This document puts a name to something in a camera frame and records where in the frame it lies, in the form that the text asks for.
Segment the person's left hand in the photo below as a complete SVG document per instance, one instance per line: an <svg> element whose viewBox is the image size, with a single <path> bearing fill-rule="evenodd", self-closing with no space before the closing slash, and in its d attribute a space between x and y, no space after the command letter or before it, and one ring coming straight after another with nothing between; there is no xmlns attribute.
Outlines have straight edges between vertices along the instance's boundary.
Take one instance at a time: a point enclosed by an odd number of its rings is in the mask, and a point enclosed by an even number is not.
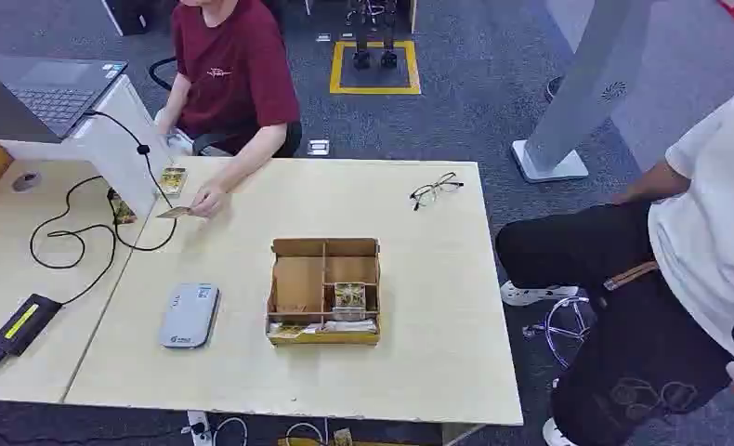
<svg viewBox="0 0 734 446"><path fill-rule="evenodd" d="M190 204L189 214L197 217L211 217L228 198L229 194L217 184L204 184Z"/></svg>

